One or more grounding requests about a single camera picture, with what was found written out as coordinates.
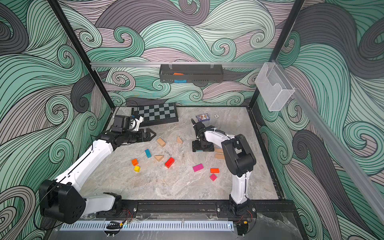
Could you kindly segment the magenta small cube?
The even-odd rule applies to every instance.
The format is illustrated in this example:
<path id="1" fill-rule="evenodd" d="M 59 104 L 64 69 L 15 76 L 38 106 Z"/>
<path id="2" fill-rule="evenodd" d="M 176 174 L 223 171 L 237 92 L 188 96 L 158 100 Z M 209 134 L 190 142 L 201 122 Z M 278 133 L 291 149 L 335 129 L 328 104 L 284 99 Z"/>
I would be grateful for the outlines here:
<path id="1" fill-rule="evenodd" d="M 211 174 L 210 179 L 212 181 L 215 181 L 217 179 L 217 176 L 215 174 Z"/>

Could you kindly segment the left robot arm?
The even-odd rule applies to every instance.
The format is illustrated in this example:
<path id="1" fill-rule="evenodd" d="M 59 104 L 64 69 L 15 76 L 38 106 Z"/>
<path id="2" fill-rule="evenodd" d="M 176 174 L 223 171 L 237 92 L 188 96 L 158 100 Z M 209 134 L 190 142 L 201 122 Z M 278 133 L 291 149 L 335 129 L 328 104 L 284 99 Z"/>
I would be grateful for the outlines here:
<path id="1" fill-rule="evenodd" d="M 84 215 L 108 212 L 118 217 L 123 212 L 122 197 L 114 193 L 83 197 L 80 191 L 94 170 L 116 148 L 123 144 L 150 142 L 157 134 L 151 129 L 138 131 L 104 131 L 86 152 L 54 180 L 39 187 L 39 207 L 43 217 L 73 224 Z"/>

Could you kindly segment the wooden long block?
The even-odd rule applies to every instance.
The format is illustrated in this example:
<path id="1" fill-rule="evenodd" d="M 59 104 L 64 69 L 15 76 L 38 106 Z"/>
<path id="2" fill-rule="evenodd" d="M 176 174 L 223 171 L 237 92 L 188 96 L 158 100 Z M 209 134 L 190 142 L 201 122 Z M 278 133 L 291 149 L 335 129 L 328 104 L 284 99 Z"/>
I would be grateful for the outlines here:
<path id="1" fill-rule="evenodd" d="M 222 155 L 224 154 L 223 149 L 219 149 L 219 148 L 215 149 L 214 152 L 217 154 L 222 154 Z"/>
<path id="2" fill-rule="evenodd" d="M 215 159 L 224 160 L 225 156 L 223 154 L 215 154 Z"/>

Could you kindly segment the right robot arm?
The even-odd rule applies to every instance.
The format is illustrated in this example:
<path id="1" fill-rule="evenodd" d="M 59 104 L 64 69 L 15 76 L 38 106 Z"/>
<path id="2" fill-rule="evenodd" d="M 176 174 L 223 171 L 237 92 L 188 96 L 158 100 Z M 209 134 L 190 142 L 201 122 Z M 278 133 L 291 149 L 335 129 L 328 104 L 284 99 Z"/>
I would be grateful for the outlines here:
<path id="1" fill-rule="evenodd" d="M 229 135 L 213 126 L 194 125 L 196 140 L 193 141 L 193 152 L 213 152 L 215 146 L 223 150 L 224 159 L 232 177 L 230 193 L 230 210 L 238 216 L 252 204 L 249 199 L 250 176 L 257 160 L 246 139 L 242 134 Z"/>

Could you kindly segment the magenta rectangular block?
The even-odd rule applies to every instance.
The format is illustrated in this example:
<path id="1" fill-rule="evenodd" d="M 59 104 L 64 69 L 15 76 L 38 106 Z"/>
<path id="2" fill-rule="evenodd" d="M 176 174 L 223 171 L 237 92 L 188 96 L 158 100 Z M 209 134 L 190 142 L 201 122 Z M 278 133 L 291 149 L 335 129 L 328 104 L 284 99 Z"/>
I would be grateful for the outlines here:
<path id="1" fill-rule="evenodd" d="M 200 171 L 203 168 L 204 168 L 203 164 L 199 164 L 199 165 L 193 166 L 194 172 Z"/>

